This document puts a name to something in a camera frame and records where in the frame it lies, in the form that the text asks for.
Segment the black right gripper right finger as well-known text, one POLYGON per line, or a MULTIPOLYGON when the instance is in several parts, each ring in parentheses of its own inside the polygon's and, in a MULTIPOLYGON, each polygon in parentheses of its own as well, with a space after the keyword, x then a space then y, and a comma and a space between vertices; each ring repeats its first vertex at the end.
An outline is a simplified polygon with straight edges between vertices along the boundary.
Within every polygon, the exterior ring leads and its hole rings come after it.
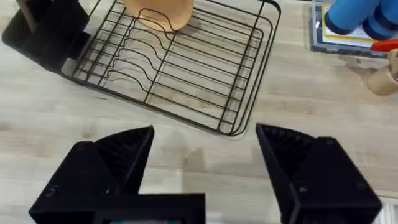
POLYGON ((282 223, 373 223, 382 203, 339 142, 256 124, 282 223))

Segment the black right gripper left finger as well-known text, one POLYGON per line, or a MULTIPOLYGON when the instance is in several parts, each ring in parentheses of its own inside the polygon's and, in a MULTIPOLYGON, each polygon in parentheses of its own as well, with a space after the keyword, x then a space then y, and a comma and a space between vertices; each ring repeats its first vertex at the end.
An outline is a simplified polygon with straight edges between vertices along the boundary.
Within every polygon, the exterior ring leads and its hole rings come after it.
POLYGON ((78 141, 29 214, 39 213, 41 203, 60 197, 138 194, 154 135, 154 127, 146 126, 78 141))

